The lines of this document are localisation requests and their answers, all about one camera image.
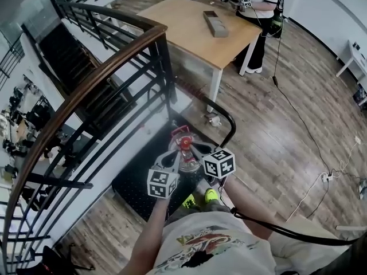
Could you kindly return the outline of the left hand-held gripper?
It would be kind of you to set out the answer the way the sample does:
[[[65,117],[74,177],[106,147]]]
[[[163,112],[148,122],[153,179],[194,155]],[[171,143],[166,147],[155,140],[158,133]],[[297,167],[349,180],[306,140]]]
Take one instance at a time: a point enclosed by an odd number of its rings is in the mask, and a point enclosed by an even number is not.
[[[168,199],[177,188],[181,152],[167,151],[157,157],[155,165],[164,170],[149,169],[147,193],[150,197]]]

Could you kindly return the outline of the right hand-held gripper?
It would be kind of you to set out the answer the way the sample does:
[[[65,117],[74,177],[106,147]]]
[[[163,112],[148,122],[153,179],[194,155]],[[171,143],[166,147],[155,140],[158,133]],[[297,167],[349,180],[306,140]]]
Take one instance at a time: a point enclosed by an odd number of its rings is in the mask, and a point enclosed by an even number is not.
[[[207,176],[223,179],[236,171],[235,155],[226,148],[218,147],[213,151],[211,144],[192,143],[190,150],[202,163]]]

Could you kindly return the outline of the black platform trolley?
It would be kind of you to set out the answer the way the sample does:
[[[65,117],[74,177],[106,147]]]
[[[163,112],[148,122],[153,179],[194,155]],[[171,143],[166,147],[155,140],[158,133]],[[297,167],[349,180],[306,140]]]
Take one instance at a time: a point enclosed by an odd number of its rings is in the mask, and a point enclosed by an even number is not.
[[[155,165],[157,157],[167,151],[171,141],[171,132],[183,125],[187,125],[190,132],[196,134],[198,139],[193,143],[211,144],[213,151],[215,148],[224,148],[236,132],[236,123],[234,118],[221,106],[214,103],[202,92],[196,89],[192,84],[185,80],[177,79],[176,85],[196,97],[203,103],[213,108],[220,115],[225,117],[231,125],[231,130],[224,141],[218,145],[212,139],[208,138],[202,132],[192,126],[180,114],[173,112],[171,122],[162,126],[155,136],[137,153],[136,157],[120,172],[112,181],[112,189],[144,220],[148,221],[157,198],[148,196],[147,176],[149,169],[164,170]],[[184,200],[196,189],[197,185],[205,179],[209,184],[214,184],[216,178],[207,176],[204,173],[204,167],[201,162],[197,171],[185,173],[178,171],[179,179],[176,190],[172,193],[168,213],[172,214],[184,202]]]

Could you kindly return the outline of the person's left forearm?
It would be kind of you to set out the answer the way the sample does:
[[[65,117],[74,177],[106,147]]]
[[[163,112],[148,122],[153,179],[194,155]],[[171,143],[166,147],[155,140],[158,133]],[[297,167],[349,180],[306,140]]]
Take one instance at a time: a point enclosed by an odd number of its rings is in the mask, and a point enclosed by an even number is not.
[[[161,248],[169,202],[170,199],[157,199],[149,220],[132,249],[129,262],[118,275],[146,275],[153,269]]]

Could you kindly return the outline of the person's right forearm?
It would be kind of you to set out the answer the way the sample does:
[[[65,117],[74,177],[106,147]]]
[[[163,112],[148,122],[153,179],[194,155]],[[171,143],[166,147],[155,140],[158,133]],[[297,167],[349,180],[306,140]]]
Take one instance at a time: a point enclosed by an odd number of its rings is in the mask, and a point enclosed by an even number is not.
[[[228,177],[224,184],[224,190],[228,198],[237,210],[258,221],[276,224],[273,213],[265,204],[237,177]],[[244,221],[253,235],[268,240],[272,230],[263,227],[253,221]]]

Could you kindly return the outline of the grey camouflage trousers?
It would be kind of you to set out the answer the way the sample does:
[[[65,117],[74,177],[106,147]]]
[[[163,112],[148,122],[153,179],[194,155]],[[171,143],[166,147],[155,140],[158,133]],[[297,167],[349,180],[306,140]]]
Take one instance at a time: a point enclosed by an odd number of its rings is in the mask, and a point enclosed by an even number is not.
[[[219,211],[230,213],[230,209],[224,205],[221,205],[218,200],[212,200],[209,203],[198,206],[192,205],[189,208],[180,206],[178,210],[176,210],[165,222],[165,225],[169,225],[177,220],[182,219],[183,217],[194,214],[194,213],[203,213],[203,212],[211,212],[211,211]]]

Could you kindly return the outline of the person's white printed t-shirt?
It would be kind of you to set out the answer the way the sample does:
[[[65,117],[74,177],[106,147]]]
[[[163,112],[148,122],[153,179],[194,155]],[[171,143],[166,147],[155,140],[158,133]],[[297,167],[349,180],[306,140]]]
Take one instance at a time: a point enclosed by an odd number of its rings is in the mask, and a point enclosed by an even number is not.
[[[264,240],[229,213],[194,213],[164,228],[148,275],[310,275],[345,250],[277,233]]]

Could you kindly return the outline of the wooden table white legs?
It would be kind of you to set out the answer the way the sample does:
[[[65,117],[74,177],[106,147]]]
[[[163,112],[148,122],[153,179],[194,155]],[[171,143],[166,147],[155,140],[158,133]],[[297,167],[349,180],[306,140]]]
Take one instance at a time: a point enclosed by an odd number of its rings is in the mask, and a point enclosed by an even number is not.
[[[203,12],[213,11],[228,29],[227,37],[214,37]],[[224,68],[245,47],[249,47],[239,75],[243,76],[261,28],[230,11],[191,0],[164,0],[138,13],[167,26],[167,41],[213,69],[209,98],[215,101]]]

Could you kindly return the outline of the grey box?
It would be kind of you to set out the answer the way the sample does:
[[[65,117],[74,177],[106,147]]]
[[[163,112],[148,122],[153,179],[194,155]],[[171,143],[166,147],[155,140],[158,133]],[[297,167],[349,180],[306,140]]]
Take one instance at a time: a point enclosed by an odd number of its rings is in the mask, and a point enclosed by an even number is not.
[[[214,11],[203,11],[203,16],[213,37],[224,38],[229,36],[228,29]]]

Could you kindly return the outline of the black red swivel chair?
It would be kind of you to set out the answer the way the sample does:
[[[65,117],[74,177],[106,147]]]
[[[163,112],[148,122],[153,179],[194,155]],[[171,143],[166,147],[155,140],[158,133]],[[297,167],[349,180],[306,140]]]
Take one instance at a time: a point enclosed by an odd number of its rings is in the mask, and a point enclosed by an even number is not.
[[[16,275],[79,275],[77,270],[95,270],[93,265],[85,267],[72,263],[72,248],[75,246],[74,243],[69,244],[66,257],[62,254],[58,254],[48,246],[44,246],[40,254],[36,254],[35,251],[32,250],[32,258],[41,256],[42,260],[31,268],[17,268],[15,273]]]

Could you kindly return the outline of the white desk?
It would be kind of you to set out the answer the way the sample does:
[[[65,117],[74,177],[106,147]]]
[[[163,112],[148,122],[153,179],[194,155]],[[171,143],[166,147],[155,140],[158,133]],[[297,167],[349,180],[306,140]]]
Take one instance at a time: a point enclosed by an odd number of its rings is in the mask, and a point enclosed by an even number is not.
[[[363,55],[357,46],[348,40],[346,47],[337,57],[337,61],[342,63],[342,67],[336,73],[336,77],[340,77],[344,72],[350,72],[358,83],[367,78],[367,55]]]

